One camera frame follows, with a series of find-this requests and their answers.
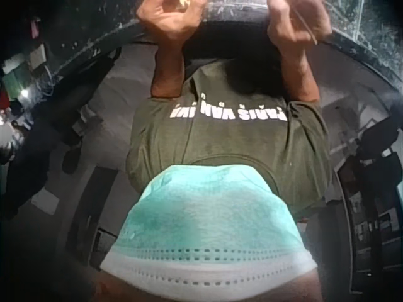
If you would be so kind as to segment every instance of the light blue face mask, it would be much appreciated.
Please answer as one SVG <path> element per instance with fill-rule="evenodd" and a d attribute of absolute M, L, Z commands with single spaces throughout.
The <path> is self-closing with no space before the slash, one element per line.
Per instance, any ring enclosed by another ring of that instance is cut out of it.
<path fill-rule="evenodd" d="M 315 266 L 286 204 L 255 169 L 228 165 L 159 174 L 101 268 L 168 298 L 232 301 Z"/>

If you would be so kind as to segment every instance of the gray floor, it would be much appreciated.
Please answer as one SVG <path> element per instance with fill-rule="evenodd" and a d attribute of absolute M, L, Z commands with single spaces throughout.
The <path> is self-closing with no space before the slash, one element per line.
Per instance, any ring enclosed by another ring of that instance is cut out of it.
<path fill-rule="evenodd" d="M 71 227 L 82 192 L 95 167 L 117 170 L 117 175 L 107 196 L 98 227 L 118 235 L 128 210 L 135 204 L 138 194 L 125 176 L 125 157 L 129 148 L 130 130 L 135 109 L 149 95 L 154 69 L 152 46 L 126 46 L 116 66 L 104 79 L 91 100 L 89 107 L 103 119 L 103 123 L 89 132 L 84 139 L 82 159 L 78 171 L 69 176 L 61 171 L 65 146 L 61 145 L 52 154 L 49 181 L 46 190 L 54 194 L 59 203 L 53 215 L 47 214 L 31 203 L 25 204 L 18 216 L 3 224 L 3 233 L 10 250 L 19 251 L 13 257 L 14 274 L 24 276 L 28 282 L 43 284 L 66 296 L 79 297 L 90 294 L 89 285 L 95 270 L 82 265 L 66 251 L 67 235 Z M 386 112 L 376 97 L 363 89 L 360 83 L 374 89 L 386 103 L 396 95 L 389 86 L 363 66 L 327 46 L 319 46 L 310 54 L 312 68 L 318 80 L 324 118 L 331 134 L 332 164 L 336 166 L 348 155 L 348 142 L 370 119 L 379 121 Z M 339 199 L 340 192 L 332 183 L 326 200 Z M 334 210 L 340 221 L 341 238 L 345 239 L 347 228 L 343 208 Z M 321 226 L 326 220 L 312 217 L 307 233 L 309 244 L 317 255 L 328 251 L 320 241 Z M 341 257 L 345 263 L 341 275 L 348 275 L 349 256 L 343 245 Z M 323 287 L 327 289 L 328 301 L 347 301 L 348 283 L 327 281 L 327 270 L 321 269 Z"/>

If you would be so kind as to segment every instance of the forearm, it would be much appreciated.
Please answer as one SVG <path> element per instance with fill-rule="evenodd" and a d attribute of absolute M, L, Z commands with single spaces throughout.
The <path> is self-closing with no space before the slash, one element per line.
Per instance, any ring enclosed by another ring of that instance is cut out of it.
<path fill-rule="evenodd" d="M 151 85 L 154 98 L 177 98 L 184 81 L 184 63 L 181 48 L 159 47 L 156 69 Z"/>
<path fill-rule="evenodd" d="M 293 100 L 319 101 L 319 88 L 305 52 L 295 57 L 283 55 L 281 73 L 286 90 Z"/>

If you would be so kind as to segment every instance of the olive green shirt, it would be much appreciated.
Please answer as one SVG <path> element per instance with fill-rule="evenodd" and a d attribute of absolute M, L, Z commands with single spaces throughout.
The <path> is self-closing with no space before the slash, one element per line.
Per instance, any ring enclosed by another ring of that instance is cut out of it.
<path fill-rule="evenodd" d="M 318 202 L 330 180 L 327 130 L 318 108 L 239 93 L 226 64 L 200 67 L 180 98 L 140 105 L 127 157 L 133 187 L 142 193 L 171 165 L 244 164 L 262 175 L 291 213 Z"/>

